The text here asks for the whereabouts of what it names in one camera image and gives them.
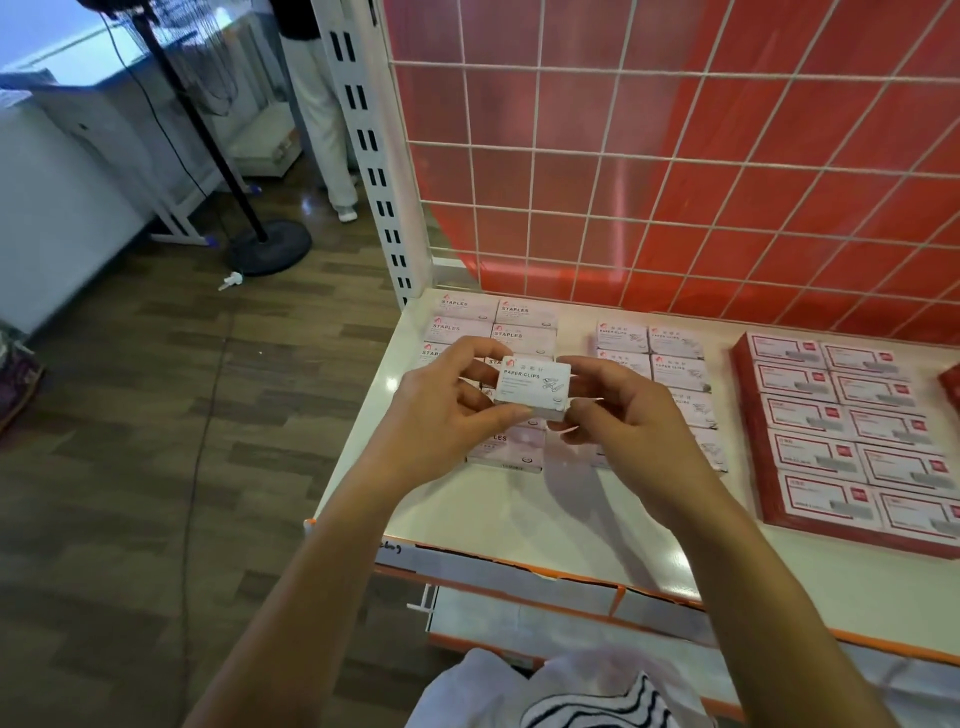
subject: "hand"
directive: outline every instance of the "hand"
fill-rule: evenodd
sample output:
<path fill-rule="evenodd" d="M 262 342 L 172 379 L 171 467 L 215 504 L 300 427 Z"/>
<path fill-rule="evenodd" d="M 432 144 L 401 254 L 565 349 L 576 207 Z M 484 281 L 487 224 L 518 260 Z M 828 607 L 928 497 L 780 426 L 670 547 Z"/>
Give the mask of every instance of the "hand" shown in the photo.
<path fill-rule="evenodd" d="M 726 501 L 735 503 L 710 467 L 670 390 L 620 364 L 560 356 L 570 365 L 576 399 L 562 423 L 548 423 L 570 445 L 596 443 L 613 471 L 671 530 Z"/>
<path fill-rule="evenodd" d="M 354 468 L 372 471 L 397 499 L 443 477 L 477 445 L 530 417 L 522 404 L 494 406 L 460 379 L 496 386 L 497 370 L 474 357 L 512 354 L 493 339 L 465 336 L 433 362 L 403 375 L 394 400 Z"/>

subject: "slotted metal post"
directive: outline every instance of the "slotted metal post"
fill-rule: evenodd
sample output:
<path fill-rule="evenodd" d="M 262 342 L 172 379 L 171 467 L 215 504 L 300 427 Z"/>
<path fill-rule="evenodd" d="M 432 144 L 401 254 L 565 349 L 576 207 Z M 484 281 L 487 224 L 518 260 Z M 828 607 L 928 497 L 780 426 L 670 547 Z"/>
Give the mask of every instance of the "slotted metal post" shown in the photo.
<path fill-rule="evenodd" d="M 384 27 L 371 0 L 312 0 L 337 96 L 400 307 L 432 281 Z"/>

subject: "stack of boxes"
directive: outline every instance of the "stack of boxes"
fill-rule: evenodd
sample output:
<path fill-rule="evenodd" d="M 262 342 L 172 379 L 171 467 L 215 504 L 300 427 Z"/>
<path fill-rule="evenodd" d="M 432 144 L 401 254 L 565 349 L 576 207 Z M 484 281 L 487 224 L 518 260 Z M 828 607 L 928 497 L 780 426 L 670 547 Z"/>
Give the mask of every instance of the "stack of boxes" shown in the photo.
<path fill-rule="evenodd" d="M 713 415 L 704 348 L 694 336 L 674 328 L 648 329 L 602 320 L 597 322 L 596 351 L 598 358 L 615 361 L 664 384 L 710 465 L 720 473 L 727 471 L 727 457 Z M 609 466 L 602 450 L 596 451 L 593 464 Z"/>
<path fill-rule="evenodd" d="M 494 401 L 519 401 L 530 405 L 536 415 L 481 443 L 470 452 L 468 462 L 541 472 L 546 438 L 544 418 L 563 418 L 570 379 L 569 365 L 553 361 L 557 349 L 556 311 L 548 303 L 522 299 L 498 299 L 472 293 L 444 294 L 423 337 L 417 366 L 429 364 L 461 336 L 491 337 L 503 342 L 516 354 L 504 365 L 499 386 L 496 389 L 482 387 L 482 391 Z M 485 361 L 495 369 L 501 369 L 501 362 L 489 358 Z M 544 389 L 547 380 L 549 390 Z M 547 391 L 549 398 L 542 401 L 542 395 Z M 559 409 L 553 409 L 554 404 L 559 404 Z"/>
<path fill-rule="evenodd" d="M 895 354 L 748 332 L 732 359 L 765 521 L 960 556 L 960 490 Z"/>

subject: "forearm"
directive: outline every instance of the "forearm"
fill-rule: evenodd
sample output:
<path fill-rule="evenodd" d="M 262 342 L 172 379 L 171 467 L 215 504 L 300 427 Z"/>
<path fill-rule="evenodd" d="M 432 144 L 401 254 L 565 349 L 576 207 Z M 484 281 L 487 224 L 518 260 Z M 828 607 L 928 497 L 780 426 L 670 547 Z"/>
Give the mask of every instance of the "forearm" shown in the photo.
<path fill-rule="evenodd" d="M 895 728 L 804 588 L 732 498 L 723 495 L 710 524 L 675 533 L 751 725 Z"/>
<path fill-rule="evenodd" d="M 377 477 L 344 478 L 186 726 L 316 724 L 396 506 Z"/>

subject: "staples box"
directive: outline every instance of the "staples box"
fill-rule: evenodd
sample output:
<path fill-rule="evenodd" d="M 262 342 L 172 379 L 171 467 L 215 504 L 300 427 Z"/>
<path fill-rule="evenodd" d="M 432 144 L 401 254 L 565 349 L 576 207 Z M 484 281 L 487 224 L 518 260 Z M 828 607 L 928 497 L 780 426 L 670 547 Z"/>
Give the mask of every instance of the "staples box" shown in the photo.
<path fill-rule="evenodd" d="M 557 350 L 557 331 L 549 328 L 494 324 L 490 336 L 506 344 L 514 353 L 531 353 L 552 359 Z"/>
<path fill-rule="evenodd" d="M 821 347 L 827 359 L 827 368 L 832 372 L 879 376 L 884 379 L 910 378 L 893 352 L 843 347 L 839 344 L 821 344 Z"/>
<path fill-rule="evenodd" d="M 654 354 L 650 357 L 654 381 L 677 389 L 710 391 L 707 365 L 701 359 L 684 359 L 680 356 Z"/>
<path fill-rule="evenodd" d="M 876 409 L 848 407 L 853 425 L 852 440 L 888 448 L 940 452 L 926 426 L 926 417 L 910 412 L 882 412 Z"/>
<path fill-rule="evenodd" d="M 490 401 L 496 399 L 496 389 L 494 387 L 480 387 L 480 391 L 483 392 L 487 397 L 490 398 Z M 522 423 L 517 423 L 514 427 L 530 427 L 531 429 L 538 429 L 546 431 L 546 420 L 543 420 L 539 417 L 531 417 L 529 420 L 524 420 Z"/>
<path fill-rule="evenodd" d="M 525 299 L 501 299 L 496 309 L 498 324 L 557 330 L 557 312 L 549 303 Z"/>
<path fill-rule="evenodd" d="M 768 429 L 852 439 L 853 423 L 845 407 L 830 402 L 760 395 Z"/>
<path fill-rule="evenodd" d="M 750 354 L 754 359 L 796 364 L 811 369 L 825 369 L 824 354 L 815 341 L 747 333 Z"/>
<path fill-rule="evenodd" d="M 434 344 L 452 344 L 461 336 L 490 336 L 489 321 L 454 319 L 449 316 L 434 316 L 423 338 Z"/>
<path fill-rule="evenodd" d="M 414 369 L 419 369 L 420 367 L 425 367 L 431 361 L 436 359 L 443 353 L 449 344 L 437 344 L 433 341 L 424 341 L 423 345 L 420 347 L 420 355 L 417 357 L 417 366 Z"/>
<path fill-rule="evenodd" d="M 650 353 L 647 327 L 598 321 L 597 349 L 605 349 L 609 352 Z"/>
<path fill-rule="evenodd" d="M 444 293 L 434 304 L 436 316 L 492 322 L 499 299 L 482 293 Z"/>
<path fill-rule="evenodd" d="M 543 432 L 511 427 L 472 449 L 467 455 L 467 462 L 512 471 L 540 473 L 543 470 L 544 438 Z"/>
<path fill-rule="evenodd" d="M 907 412 L 917 409 L 917 398 L 909 382 L 837 372 L 832 372 L 830 378 L 841 404 Z"/>
<path fill-rule="evenodd" d="M 777 473 L 777 478 L 783 510 L 791 516 L 871 531 L 881 528 L 876 498 L 864 485 L 797 473 Z"/>
<path fill-rule="evenodd" d="M 727 454 L 720 442 L 720 433 L 715 429 L 701 429 L 692 427 L 693 439 L 700 446 L 700 451 L 707 456 L 710 466 L 720 473 L 727 471 Z"/>
<path fill-rule="evenodd" d="M 671 389 L 670 394 L 689 426 L 716 429 L 717 420 L 713 414 L 711 395 L 706 392 L 691 392 L 688 389 Z"/>
<path fill-rule="evenodd" d="M 827 372 L 785 364 L 754 364 L 756 387 L 761 393 L 787 395 L 802 400 L 837 401 Z"/>
<path fill-rule="evenodd" d="M 553 361 L 553 357 L 552 357 L 552 356 L 540 356 L 539 354 L 535 354 L 535 353 L 526 353 L 526 354 L 523 355 L 523 358 L 524 358 L 524 359 L 539 359 L 540 361 Z M 490 358 L 490 357 L 488 356 L 487 358 L 484 359 L 484 363 L 485 363 L 485 364 L 490 364 L 490 366 L 492 366 L 492 367 L 493 367 L 494 369 L 496 369 L 498 372 L 500 371 L 500 364 L 501 364 L 501 362 L 498 361 L 497 359 L 493 359 L 493 358 Z"/>
<path fill-rule="evenodd" d="M 704 358 L 704 348 L 696 337 L 677 328 L 650 327 L 650 351 L 689 359 Z"/>
<path fill-rule="evenodd" d="M 822 435 L 794 435 L 774 429 L 769 430 L 767 436 L 777 470 L 867 482 L 854 443 L 832 440 Z"/>
<path fill-rule="evenodd" d="M 634 370 L 640 376 L 646 376 L 648 379 L 654 378 L 653 373 L 650 371 L 650 357 L 645 353 L 607 352 L 603 349 L 598 349 L 597 358 L 615 361 L 627 369 Z"/>
<path fill-rule="evenodd" d="M 507 356 L 500 368 L 494 401 L 526 404 L 535 416 L 561 422 L 569 386 L 569 364 Z"/>
<path fill-rule="evenodd" d="M 877 488 L 960 497 L 947 461 L 940 455 L 857 444 L 867 482 Z"/>
<path fill-rule="evenodd" d="M 960 547 L 960 500 L 894 491 L 876 491 L 876 500 L 884 531 Z"/>

